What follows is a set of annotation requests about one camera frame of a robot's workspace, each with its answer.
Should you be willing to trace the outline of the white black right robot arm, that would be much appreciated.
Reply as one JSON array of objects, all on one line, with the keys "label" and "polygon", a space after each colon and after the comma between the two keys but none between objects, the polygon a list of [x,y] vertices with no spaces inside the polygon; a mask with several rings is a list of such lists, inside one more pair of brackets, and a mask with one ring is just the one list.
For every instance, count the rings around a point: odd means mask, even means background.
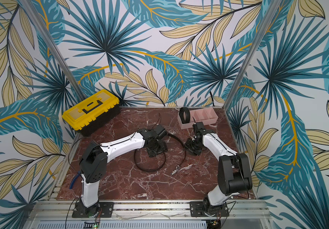
[{"label": "white black right robot arm", "polygon": [[199,156],[207,148],[218,160],[217,186],[204,198],[201,212],[213,216],[226,208],[226,201],[240,192],[248,192],[253,187],[248,156],[239,154],[227,146],[211,129],[202,122],[193,124],[194,137],[188,138],[185,150]]}]

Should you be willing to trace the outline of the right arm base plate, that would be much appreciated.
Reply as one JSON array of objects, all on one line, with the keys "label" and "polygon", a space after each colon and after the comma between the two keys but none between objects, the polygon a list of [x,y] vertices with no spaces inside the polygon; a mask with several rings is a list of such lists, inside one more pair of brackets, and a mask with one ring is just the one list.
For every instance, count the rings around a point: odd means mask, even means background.
[{"label": "right arm base plate", "polygon": [[205,201],[191,201],[189,202],[191,217],[227,217],[229,210],[227,204],[213,206]]}]

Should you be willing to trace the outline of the black belt with buckle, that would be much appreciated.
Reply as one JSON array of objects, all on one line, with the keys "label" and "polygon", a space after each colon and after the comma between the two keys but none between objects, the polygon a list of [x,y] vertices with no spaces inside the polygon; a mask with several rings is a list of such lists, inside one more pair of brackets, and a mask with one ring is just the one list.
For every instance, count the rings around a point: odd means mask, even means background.
[{"label": "black belt with buckle", "polygon": [[179,110],[179,117],[182,124],[188,124],[191,120],[190,110],[188,107],[182,107]]}]

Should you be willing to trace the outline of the long black leather belt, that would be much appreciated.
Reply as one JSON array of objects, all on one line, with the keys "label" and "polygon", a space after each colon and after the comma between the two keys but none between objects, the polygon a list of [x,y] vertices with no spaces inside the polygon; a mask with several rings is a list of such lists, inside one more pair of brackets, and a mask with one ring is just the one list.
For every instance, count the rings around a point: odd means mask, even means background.
[{"label": "long black leather belt", "polygon": [[[167,134],[167,136],[168,136],[169,138],[173,138],[173,139],[176,140],[179,144],[181,144],[181,146],[182,146],[182,148],[183,148],[183,153],[184,153],[184,158],[182,159],[182,161],[181,161],[181,162],[176,166],[176,168],[171,172],[171,176],[173,176],[174,174],[176,174],[176,173],[178,172],[178,170],[180,169],[180,167],[182,166],[182,164],[185,162],[185,160],[186,160],[186,156],[187,156],[187,153],[186,153],[186,150],[185,150],[185,148],[184,148],[184,143],[182,142],[182,140],[181,140],[180,138],[178,138],[177,136],[175,136],[175,135],[173,135],[173,134],[169,134],[169,133]],[[141,170],[141,171],[143,171],[143,172],[148,172],[148,173],[151,173],[151,172],[157,172],[157,171],[161,170],[161,169],[165,166],[165,164],[166,164],[166,160],[167,160],[166,152],[168,151],[168,149],[166,148],[166,144],[165,144],[165,142],[162,142],[162,144],[164,145],[165,150],[162,151],[162,152],[160,153],[160,155],[163,155],[164,160],[163,160],[162,164],[161,164],[159,167],[157,167],[157,168],[155,168],[155,169],[146,169],[146,168],[141,167],[141,166],[139,165],[139,162],[137,161],[137,158],[136,158],[137,149],[134,150],[134,163],[135,163],[136,167],[137,167],[139,170]]]}]

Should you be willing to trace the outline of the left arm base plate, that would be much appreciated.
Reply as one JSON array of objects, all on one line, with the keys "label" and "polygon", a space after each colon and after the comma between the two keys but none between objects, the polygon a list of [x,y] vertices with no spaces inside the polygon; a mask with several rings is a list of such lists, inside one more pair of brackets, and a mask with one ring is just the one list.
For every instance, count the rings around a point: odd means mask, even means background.
[{"label": "left arm base plate", "polygon": [[113,213],[113,202],[98,202],[85,207],[80,201],[75,204],[73,218],[110,218]]}]

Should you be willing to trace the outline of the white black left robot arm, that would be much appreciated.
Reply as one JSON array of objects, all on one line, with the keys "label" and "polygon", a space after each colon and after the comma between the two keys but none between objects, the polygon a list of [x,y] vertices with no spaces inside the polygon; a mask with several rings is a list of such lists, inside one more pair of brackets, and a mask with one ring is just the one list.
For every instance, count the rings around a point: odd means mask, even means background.
[{"label": "white black left robot arm", "polygon": [[85,211],[99,211],[99,182],[105,175],[107,165],[119,156],[128,152],[146,148],[150,157],[167,151],[163,138],[168,136],[162,125],[151,129],[139,129],[133,134],[121,139],[106,142],[92,143],[86,149],[80,160],[80,173],[82,177],[82,194],[80,207]]}]

